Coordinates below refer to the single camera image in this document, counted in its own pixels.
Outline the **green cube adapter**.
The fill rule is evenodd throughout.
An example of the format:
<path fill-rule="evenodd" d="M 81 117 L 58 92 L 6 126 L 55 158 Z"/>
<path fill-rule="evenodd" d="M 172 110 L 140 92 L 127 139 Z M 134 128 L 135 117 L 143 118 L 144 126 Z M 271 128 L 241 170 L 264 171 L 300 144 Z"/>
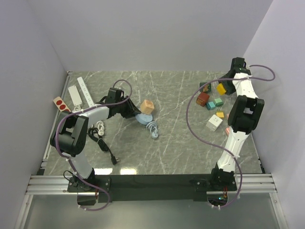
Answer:
<path fill-rule="evenodd" d="M 201 88 L 200 89 L 200 92 L 204 92 L 204 93 L 210 93 L 212 91 L 212 85 L 211 83 L 207 83 L 207 82 L 200 82 L 199 83 L 199 87 Z"/>

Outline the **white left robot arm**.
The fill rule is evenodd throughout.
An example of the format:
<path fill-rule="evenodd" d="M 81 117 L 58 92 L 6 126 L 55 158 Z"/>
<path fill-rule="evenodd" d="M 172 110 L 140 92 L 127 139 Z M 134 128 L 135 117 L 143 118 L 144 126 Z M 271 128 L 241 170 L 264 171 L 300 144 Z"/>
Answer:
<path fill-rule="evenodd" d="M 83 151 L 88 129 L 96 122 L 105 121 L 116 114 L 129 119 L 140 113 L 130 97 L 124 96 L 124 91 L 112 87 L 93 107 L 76 113 L 64 111 L 60 114 L 50 145 L 68 161 L 73 178 L 83 191 L 89 192 L 97 187 L 94 169 Z"/>

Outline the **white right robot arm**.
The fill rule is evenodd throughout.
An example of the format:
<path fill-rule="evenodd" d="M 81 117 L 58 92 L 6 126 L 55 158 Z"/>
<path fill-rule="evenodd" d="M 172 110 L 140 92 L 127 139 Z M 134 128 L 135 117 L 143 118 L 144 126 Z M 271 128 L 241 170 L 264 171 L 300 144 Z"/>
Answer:
<path fill-rule="evenodd" d="M 258 98 L 254 92 L 251 75 L 244 58 L 235 57 L 229 72 L 218 81 L 217 91 L 220 95 L 236 93 L 237 99 L 228 117 L 229 136 L 225 150 L 209 178 L 209 185 L 214 190 L 236 190 L 236 160 L 244 142 L 256 129 L 264 107 L 264 100 Z"/>

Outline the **red-brown cube adapter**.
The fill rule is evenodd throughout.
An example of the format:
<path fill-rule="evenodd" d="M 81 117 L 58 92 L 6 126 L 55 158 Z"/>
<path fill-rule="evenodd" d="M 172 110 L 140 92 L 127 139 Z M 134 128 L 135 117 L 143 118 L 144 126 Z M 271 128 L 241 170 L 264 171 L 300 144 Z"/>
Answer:
<path fill-rule="evenodd" d="M 196 103 L 198 105 L 204 107 L 204 106 L 206 106 L 209 98 L 210 98 L 209 94 L 207 94 L 205 92 L 201 92 L 196 99 Z"/>

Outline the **pink plug adapter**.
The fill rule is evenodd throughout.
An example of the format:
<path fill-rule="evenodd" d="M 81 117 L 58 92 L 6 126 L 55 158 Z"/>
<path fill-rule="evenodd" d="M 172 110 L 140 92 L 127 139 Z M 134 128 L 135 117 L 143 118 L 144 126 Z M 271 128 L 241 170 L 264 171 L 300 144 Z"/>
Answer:
<path fill-rule="evenodd" d="M 227 127 L 226 129 L 225 129 L 225 132 L 226 132 L 226 134 L 227 134 L 227 136 L 229 136 L 229 134 L 230 134 L 230 127 Z"/>

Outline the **long white power strip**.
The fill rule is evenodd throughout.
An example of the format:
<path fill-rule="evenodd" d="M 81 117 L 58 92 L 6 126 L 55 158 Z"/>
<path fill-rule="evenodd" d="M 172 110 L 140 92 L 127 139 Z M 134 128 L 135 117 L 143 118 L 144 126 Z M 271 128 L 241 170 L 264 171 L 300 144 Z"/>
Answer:
<path fill-rule="evenodd" d="M 81 88 L 81 91 L 82 91 L 82 93 L 83 93 L 83 95 L 85 97 L 85 100 L 86 100 L 88 106 L 89 107 L 95 107 L 95 103 L 94 103 L 94 101 L 93 101 L 93 99 L 92 99 L 92 97 L 91 97 L 91 95 L 89 93 L 89 90 L 88 90 L 88 88 L 87 88 L 83 78 L 82 77 L 78 77 L 77 81 L 78 81 L 78 84 L 79 84 L 79 86 Z"/>

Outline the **yellow cube socket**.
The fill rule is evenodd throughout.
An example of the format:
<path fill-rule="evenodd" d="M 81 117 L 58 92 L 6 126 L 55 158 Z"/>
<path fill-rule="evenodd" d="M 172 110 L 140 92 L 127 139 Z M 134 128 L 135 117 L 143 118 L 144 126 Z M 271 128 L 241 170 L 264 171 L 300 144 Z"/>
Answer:
<path fill-rule="evenodd" d="M 224 85 L 222 83 L 219 83 L 216 87 L 219 95 L 224 95 L 226 94 L 227 90 L 225 89 Z"/>

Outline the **white cube adapter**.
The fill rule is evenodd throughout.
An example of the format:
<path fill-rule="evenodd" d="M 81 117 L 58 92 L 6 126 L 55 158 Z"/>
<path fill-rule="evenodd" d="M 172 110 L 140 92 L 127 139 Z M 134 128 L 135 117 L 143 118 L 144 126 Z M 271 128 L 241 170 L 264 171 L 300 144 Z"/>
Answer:
<path fill-rule="evenodd" d="M 208 127 L 211 131 L 215 132 L 222 122 L 223 120 L 214 114 L 206 123 L 206 127 Z"/>

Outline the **teal usb charger cube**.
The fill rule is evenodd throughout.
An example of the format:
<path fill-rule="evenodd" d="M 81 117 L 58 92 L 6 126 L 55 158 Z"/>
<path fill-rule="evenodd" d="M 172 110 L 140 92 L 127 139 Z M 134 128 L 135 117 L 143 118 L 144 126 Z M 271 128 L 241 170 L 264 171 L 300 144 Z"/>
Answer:
<path fill-rule="evenodd" d="M 210 102 L 206 103 L 206 108 L 207 108 L 207 110 L 213 110 L 216 108 L 216 105 L 213 101 L 210 101 Z"/>

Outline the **small white power strip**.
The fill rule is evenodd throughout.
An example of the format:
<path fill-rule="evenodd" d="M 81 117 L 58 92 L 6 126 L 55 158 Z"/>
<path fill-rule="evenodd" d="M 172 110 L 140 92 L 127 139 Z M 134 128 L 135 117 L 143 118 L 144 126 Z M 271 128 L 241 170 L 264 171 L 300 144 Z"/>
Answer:
<path fill-rule="evenodd" d="M 79 106 L 82 104 L 80 94 L 78 92 L 77 86 L 73 85 L 68 88 L 72 103 L 74 106 Z"/>

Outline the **mint green plug adapter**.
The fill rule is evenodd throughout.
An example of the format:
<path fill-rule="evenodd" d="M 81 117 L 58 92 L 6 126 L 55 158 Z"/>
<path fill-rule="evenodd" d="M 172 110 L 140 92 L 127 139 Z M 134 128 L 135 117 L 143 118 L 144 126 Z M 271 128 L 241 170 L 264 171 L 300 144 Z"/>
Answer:
<path fill-rule="evenodd" d="M 216 107 L 222 106 L 224 104 L 224 102 L 221 98 L 215 98 L 214 103 L 215 103 Z"/>

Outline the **beige power strip red sockets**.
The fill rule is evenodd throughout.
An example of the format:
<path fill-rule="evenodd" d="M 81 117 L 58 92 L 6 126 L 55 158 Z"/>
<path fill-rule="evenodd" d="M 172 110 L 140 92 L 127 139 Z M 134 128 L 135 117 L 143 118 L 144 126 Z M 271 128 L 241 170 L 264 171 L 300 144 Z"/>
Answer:
<path fill-rule="evenodd" d="M 57 108 L 60 112 L 63 112 L 63 111 L 71 112 L 71 110 L 65 104 L 65 102 L 63 101 L 63 99 L 61 97 L 58 96 L 58 97 L 54 98 L 53 102 L 57 106 Z"/>

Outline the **yellow usb charger cube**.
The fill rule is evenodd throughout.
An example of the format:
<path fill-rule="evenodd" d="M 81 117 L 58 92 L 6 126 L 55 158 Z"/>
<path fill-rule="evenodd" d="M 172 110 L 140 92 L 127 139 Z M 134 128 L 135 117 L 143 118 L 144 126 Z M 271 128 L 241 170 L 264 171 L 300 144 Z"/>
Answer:
<path fill-rule="evenodd" d="M 219 117 L 219 118 L 221 118 L 221 119 L 224 119 L 225 114 L 224 114 L 223 111 L 217 111 L 217 112 L 216 112 L 216 116 Z"/>

